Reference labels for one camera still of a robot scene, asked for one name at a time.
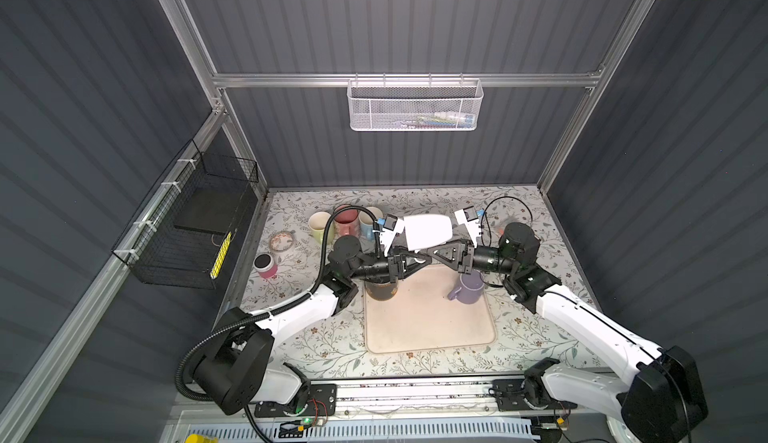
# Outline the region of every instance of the red wire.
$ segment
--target red wire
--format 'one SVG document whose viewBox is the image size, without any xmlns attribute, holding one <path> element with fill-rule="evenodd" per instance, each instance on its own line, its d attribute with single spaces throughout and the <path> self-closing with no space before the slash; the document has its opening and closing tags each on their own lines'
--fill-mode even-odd
<svg viewBox="0 0 768 443">
<path fill-rule="evenodd" d="M 315 404 L 315 420 L 312 422 L 312 426 L 314 426 L 315 423 L 317 423 L 317 414 L 320 412 L 320 410 L 317 409 L 317 400 L 312 399 L 312 403 Z"/>
<path fill-rule="evenodd" d="M 318 401 L 322 405 L 322 409 L 326 412 L 326 419 L 328 419 L 328 408 L 326 407 L 326 404 L 322 401 Z"/>
</svg>

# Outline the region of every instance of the blue mug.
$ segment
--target blue mug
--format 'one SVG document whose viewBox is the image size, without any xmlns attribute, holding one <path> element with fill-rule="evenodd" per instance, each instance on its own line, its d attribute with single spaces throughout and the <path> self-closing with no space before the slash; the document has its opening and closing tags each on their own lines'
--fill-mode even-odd
<svg viewBox="0 0 768 443">
<path fill-rule="evenodd" d="M 382 210 L 376 208 L 375 206 L 368 206 L 366 209 L 370 210 L 371 213 L 376 215 L 376 219 L 384 217 Z M 368 216 L 368 213 L 361 211 L 360 216 L 357 218 L 360 220 L 360 236 L 368 239 L 369 241 L 373 241 L 373 220 L 371 217 Z"/>
</svg>

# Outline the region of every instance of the mug handle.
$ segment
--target mug handle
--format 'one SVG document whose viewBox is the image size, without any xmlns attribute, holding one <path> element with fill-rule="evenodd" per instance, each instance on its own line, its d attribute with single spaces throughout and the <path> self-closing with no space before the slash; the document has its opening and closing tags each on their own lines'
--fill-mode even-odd
<svg viewBox="0 0 768 443">
<path fill-rule="evenodd" d="M 448 299 L 451 299 L 451 300 L 456 299 L 456 297 L 458 296 L 458 292 L 460 291 L 462 291 L 462 286 L 456 285 L 456 287 L 452 289 L 451 292 L 448 294 Z"/>
</svg>

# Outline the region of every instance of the floral tablecloth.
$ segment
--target floral tablecloth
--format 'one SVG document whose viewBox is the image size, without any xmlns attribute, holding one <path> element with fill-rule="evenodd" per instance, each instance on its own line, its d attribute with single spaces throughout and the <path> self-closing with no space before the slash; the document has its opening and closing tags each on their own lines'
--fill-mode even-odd
<svg viewBox="0 0 768 443">
<path fill-rule="evenodd" d="M 343 203 L 377 206 L 385 214 L 405 216 L 434 212 L 453 216 L 456 209 L 474 205 L 485 208 L 492 199 L 510 195 L 522 199 L 533 212 L 532 227 L 541 239 L 538 262 L 558 276 L 563 284 L 592 304 L 581 283 L 576 266 L 552 217 L 535 186 L 494 186 L 471 188 L 373 189 L 349 191 L 276 192 L 259 243 L 260 252 L 269 250 L 269 240 L 280 231 L 292 232 L 295 244 L 284 253 L 275 253 L 278 272 L 271 279 L 251 273 L 241 307 L 254 310 L 273 305 L 307 289 L 317 276 L 320 245 L 306 225 L 317 211 L 330 212 Z M 496 231 L 509 221 L 528 223 L 528 211 L 517 201 L 502 199 L 488 210 L 493 245 Z M 464 226 L 456 226 L 455 237 L 468 237 Z M 404 244 L 403 235 L 395 244 Z M 500 283 L 499 275 L 486 276 Z M 474 348 L 440 349 L 393 355 L 366 351 L 363 337 L 363 291 L 340 314 L 314 324 L 274 349 L 274 359 L 289 361 L 310 378 L 342 378 L 385 375 L 487 373 L 523 370 L 546 356 L 567 361 L 575 367 L 598 367 L 603 363 L 571 335 L 511 301 L 504 289 L 488 289 L 488 303 L 498 338 L 491 345 Z"/>
</svg>

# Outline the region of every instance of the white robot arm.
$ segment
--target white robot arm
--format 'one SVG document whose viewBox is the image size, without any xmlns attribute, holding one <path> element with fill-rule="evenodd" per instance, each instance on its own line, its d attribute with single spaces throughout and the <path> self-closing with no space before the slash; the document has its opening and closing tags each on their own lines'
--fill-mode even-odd
<svg viewBox="0 0 768 443">
<path fill-rule="evenodd" d="M 230 363 L 222 365 L 220 361 L 206 366 L 205 359 L 197 361 L 193 377 L 209 395 L 218 395 L 214 400 L 227 414 L 242 408 L 244 399 L 281 404 L 296 401 L 296 393 L 303 388 L 300 374 L 283 365 L 266 363 L 274 345 L 345 308 L 357 293 L 351 278 L 403 279 L 428 264 L 408 263 L 406 259 L 424 258 L 436 259 L 462 273 L 477 269 L 504 274 L 503 286 L 513 301 L 561 326 L 617 375 L 596 375 L 557 360 L 544 359 L 525 372 L 523 390 L 531 401 L 544 405 L 557 400 L 571 401 L 600 411 L 623 421 L 642 441 L 677 442 L 688 428 L 706 417 L 706 402 L 696 365 L 687 353 L 677 347 L 662 350 L 656 343 L 621 327 L 582 302 L 536 264 L 539 242 L 527 225 L 507 225 L 497 248 L 477 246 L 475 227 L 479 229 L 479 221 L 471 219 L 475 214 L 474 208 L 456 212 L 457 220 L 466 225 L 472 241 L 459 239 L 446 243 L 452 236 L 452 224 L 450 218 L 443 215 L 388 216 L 381 222 L 380 235 L 385 256 L 362 253 L 360 242 L 354 237 L 340 238 L 313 291 L 252 312 L 251 319 L 260 321 L 250 327 L 237 326 L 238 321 L 248 321 L 248 314 L 234 309 L 235 314 L 229 321 L 235 321 L 230 324 L 235 329 L 228 339 L 220 337 L 201 350 L 208 358 L 216 355 L 215 358 Z M 395 236 L 403 231 L 408 248 L 392 247 Z M 441 256 L 440 252 L 446 249 L 451 250 L 448 252 L 451 256 Z M 232 353 L 233 360 L 227 345 L 242 345 L 245 341 L 243 355 Z M 232 369 L 245 358 L 251 345 L 259 351 L 250 352 L 245 370 L 237 373 L 238 378 L 232 378 L 235 372 Z M 227 370 L 227 379 L 223 379 L 220 372 L 230 367 L 227 365 L 232 369 Z M 260 386 L 253 381 L 259 377 Z M 229 386 L 222 389 L 222 384 Z M 256 388 L 257 392 L 248 393 L 243 390 L 246 386 Z M 681 408 L 685 410 L 685 419 L 682 419 Z"/>
</svg>

